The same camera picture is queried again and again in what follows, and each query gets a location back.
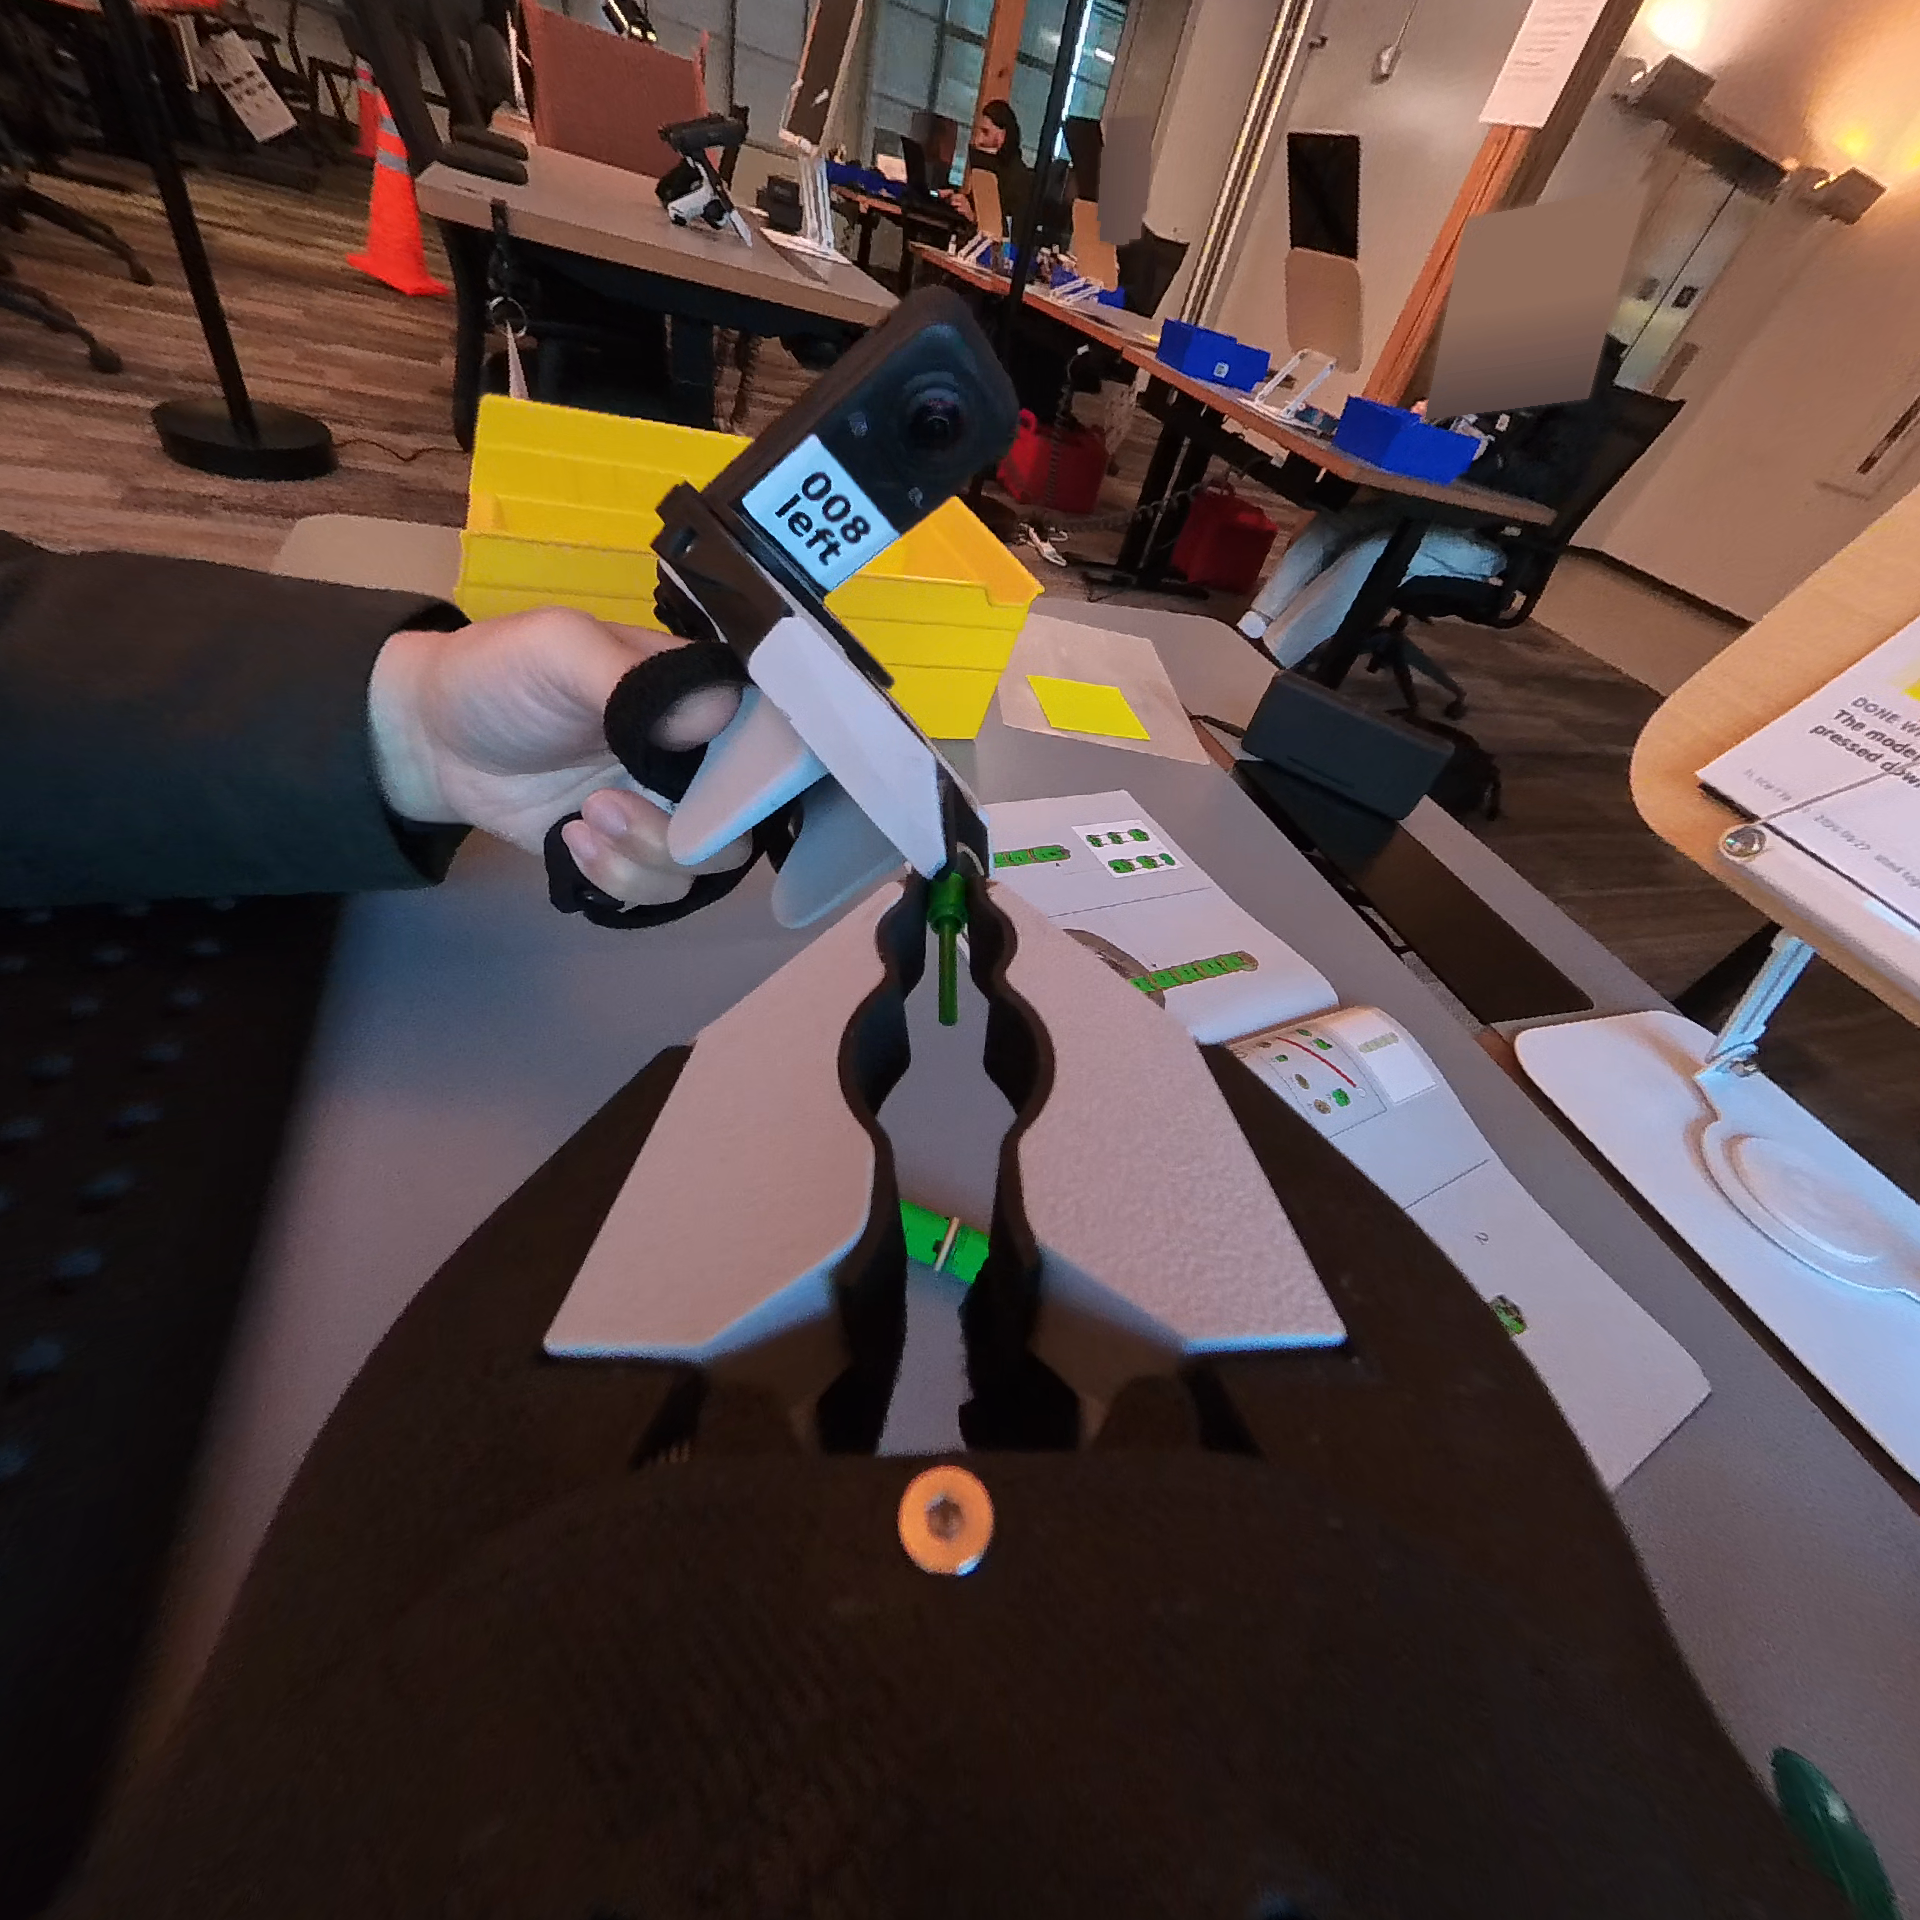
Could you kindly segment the striped orange traffic cone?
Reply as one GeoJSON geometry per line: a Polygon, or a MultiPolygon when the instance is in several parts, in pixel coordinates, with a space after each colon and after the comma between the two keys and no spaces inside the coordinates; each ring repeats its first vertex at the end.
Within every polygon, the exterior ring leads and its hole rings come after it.
{"type": "Polygon", "coordinates": [[[399,294],[444,296],[449,288],[426,265],[409,156],[391,108],[364,57],[354,59],[354,86],[358,150],[372,158],[372,185],[364,246],[360,251],[350,251],[347,263],[399,294]]]}

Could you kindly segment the red container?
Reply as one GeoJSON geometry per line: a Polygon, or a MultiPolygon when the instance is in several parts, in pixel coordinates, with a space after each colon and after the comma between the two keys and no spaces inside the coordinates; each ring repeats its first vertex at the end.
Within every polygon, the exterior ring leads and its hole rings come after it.
{"type": "Polygon", "coordinates": [[[1169,566],[1190,585],[1245,597],[1258,587],[1276,536],[1277,525],[1254,500],[1206,486],[1188,502],[1169,566]]]}
{"type": "Polygon", "coordinates": [[[1109,451],[1103,432],[1072,418],[1041,422],[1021,408],[1014,441],[996,463],[994,478],[1002,492],[1021,505],[1043,505],[1054,513],[1089,515],[1107,474],[1109,451]]]}

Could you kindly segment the clear sheet with yellow square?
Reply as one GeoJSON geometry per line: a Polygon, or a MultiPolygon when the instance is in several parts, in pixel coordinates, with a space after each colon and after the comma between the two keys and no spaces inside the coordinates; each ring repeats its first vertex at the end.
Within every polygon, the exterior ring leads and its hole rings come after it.
{"type": "Polygon", "coordinates": [[[996,686],[1023,730],[1206,763],[1210,754],[1148,635],[1033,610],[996,686]]]}

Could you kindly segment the yellow plastic bin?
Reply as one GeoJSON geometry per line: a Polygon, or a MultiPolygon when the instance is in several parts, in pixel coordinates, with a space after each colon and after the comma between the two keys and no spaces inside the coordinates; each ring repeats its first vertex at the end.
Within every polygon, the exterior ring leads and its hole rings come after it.
{"type": "MultiPolygon", "coordinates": [[[[746,441],[509,395],[477,406],[455,604],[473,620],[568,606],[659,630],[659,500],[746,441]]],[[[1041,581],[957,498],[828,595],[930,738],[973,738],[1041,581]]]]}

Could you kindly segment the open instruction booklet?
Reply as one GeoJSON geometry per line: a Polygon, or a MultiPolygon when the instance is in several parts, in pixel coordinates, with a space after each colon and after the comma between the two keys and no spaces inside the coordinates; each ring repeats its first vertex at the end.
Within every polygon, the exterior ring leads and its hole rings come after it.
{"type": "Polygon", "coordinates": [[[1246,913],[1128,792],[992,802],[994,876],[1221,1043],[1435,1240],[1617,1489],[1708,1396],[1691,1355],[1499,1161],[1427,1050],[1246,913]]]}

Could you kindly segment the grey desk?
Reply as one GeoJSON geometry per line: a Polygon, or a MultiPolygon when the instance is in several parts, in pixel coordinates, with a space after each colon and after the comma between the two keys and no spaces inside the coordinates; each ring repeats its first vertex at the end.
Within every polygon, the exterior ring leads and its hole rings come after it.
{"type": "MultiPolygon", "coordinates": [[[[998,713],[948,756],[987,800],[1140,800],[1338,1002],[1419,1037],[1533,1200],[1693,1355],[1710,1394],[1623,1483],[1619,1512],[1741,1749],[1821,1766],[1916,1915],[1914,1483],[1563,1132],[1512,1056],[1518,1019],[1471,1031],[1227,771],[998,713]]],[[[444,884],[347,901],[129,1770],[189,1694],[302,1452],[393,1316],[659,1046],[797,948],[765,887],[756,874],[684,922],[605,932],[550,909],[537,858],[473,837],[444,884]]]]}

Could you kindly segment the green bamboo stalk model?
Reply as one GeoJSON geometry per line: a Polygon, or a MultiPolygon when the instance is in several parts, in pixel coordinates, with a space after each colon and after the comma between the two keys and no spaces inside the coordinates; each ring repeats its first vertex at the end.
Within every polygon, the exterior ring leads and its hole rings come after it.
{"type": "Polygon", "coordinates": [[[905,1258],[956,1283],[971,1285],[990,1252],[990,1235],[948,1211],[899,1200],[905,1258]]]}

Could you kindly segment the person's left hand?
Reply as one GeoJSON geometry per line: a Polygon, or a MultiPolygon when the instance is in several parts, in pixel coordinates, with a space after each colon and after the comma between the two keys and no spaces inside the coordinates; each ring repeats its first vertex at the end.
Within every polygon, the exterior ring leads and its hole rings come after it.
{"type": "Polygon", "coordinates": [[[480,827],[521,851],[570,812],[564,841],[626,907],[682,899],[694,876],[742,868],[742,835],[680,868],[667,814],[610,754],[605,705],[624,672],[674,635],[537,608],[457,631],[399,631],[374,659],[368,736],[387,806],[416,823],[480,827]]]}

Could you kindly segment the green sprig with leaves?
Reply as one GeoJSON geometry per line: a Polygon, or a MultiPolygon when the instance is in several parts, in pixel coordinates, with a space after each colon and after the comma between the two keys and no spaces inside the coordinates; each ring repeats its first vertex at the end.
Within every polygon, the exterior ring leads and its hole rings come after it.
{"type": "Polygon", "coordinates": [[[1780,1809],[1815,1867],[1840,1890],[1852,1917],[1900,1917],[1890,1877],[1859,1816],[1805,1754],[1776,1747],[1770,1774],[1780,1809]]]}

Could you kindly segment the grey background table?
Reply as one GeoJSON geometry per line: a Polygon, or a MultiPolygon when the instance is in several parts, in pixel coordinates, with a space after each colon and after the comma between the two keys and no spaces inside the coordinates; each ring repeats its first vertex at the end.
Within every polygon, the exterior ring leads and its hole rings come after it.
{"type": "Polygon", "coordinates": [[[504,265],[537,350],[595,348],[641,410],[707,428],[713,329],[841,344],[897,298],[837,253],[667,218],[651,178],[533,147],[519,183],[436,162],[416,178],[455,296],[453,432],[471,445],[488,372],[490,267],[504,265]]]}

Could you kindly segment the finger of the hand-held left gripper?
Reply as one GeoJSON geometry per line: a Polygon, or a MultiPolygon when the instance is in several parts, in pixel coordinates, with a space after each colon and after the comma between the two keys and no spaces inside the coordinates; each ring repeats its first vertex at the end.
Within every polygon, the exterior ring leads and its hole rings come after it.
{"type": "Polygon", "coordinates": [[[921,876],[990,870],[971,790],[864,674],[826,626],[785,612],[746,653],[746,670],[857,810],[921,876]]]}

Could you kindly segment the black white device on stand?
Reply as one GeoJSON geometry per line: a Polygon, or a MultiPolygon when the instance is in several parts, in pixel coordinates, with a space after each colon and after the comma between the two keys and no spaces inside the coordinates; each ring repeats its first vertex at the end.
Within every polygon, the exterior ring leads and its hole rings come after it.
{"type": "Polygon", "coordinates": [[[659,139],[678,156],[657,180],[657,197],[669,220],[684,228],[733,230],[744,244],[752,240],[729,195],[734,152],[746,131],[744,116],[713,112],[659,127],[659,139]]]}

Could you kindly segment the printed instruction sheet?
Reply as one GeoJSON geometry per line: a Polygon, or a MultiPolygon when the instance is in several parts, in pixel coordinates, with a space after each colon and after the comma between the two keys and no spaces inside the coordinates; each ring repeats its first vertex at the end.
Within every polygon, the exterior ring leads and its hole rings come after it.
{"type": "Polygon", "coordinates": [[[1696,771],[1801,899],[1917,920],[1917,624],[1696,771]]]}

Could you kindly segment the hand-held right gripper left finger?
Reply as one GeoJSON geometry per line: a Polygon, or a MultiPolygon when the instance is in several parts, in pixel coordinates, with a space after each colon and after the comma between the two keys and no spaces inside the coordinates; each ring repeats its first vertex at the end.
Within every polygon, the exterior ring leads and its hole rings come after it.
{"type": "Polygon", "coordinates": [[[690,1363],[872,1452],[905,1330],[878,1107],[909,1060],[925,884],[890,880],[692,1043],[548,1324],[554,1359],[690,1363]]]}

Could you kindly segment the blue plastic bin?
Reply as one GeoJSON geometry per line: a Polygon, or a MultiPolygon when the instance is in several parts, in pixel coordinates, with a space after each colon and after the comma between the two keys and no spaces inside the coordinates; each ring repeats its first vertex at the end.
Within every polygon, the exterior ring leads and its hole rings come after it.
{"type": "Polygon", "coordinates": [[[1332,445],[1369,467],[1448,486],[1483,449],[1475,432],[1456,432],[1407,408],[1349,395],[1338,414],[1332,445]]]}
{"type": "Polygon", "coordinates": [[[1155,356],[1173,372],[1241,393],[1258,389],[1272,364],[1264,346],[1171,315],[1159,325],[1155,356]]]}

